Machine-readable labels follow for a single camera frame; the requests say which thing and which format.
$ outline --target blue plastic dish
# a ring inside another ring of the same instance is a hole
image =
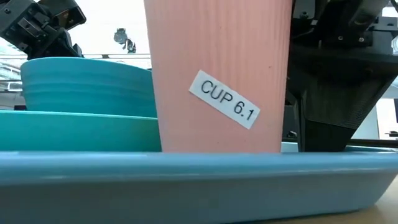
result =
[[[155,118],[151,71],[87,58],[39,58],[21,67],[27,109]]]
[[[0,120],[0,151],[161,151],[156,118],[0,111]]]
[[[398,154],[349,151],[4,152],[0,221],[219,224],[356,211],[386,191]]]

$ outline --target table surface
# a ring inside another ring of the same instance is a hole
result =
[[[396,178],[378,203],[367,210],[341,215],[326,215],[257,222],[257,224],[397,224],[398,223],[398,178]]]

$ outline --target pink cup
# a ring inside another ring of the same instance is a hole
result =
[[[280,152],[292,0],[144,2],[162,150]]]

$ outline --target teal bowl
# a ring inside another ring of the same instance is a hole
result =
[[[30,111],[156,118],[151,71],[87,58],[39,58],[21,67]]]
[[[0,119],[0,151],[161,151],[156,118],[0,111]]]

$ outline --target white label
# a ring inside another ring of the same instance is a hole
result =
[[[202,70],[189,91],[247,129],[260,113],[260,109],[245,97]]]

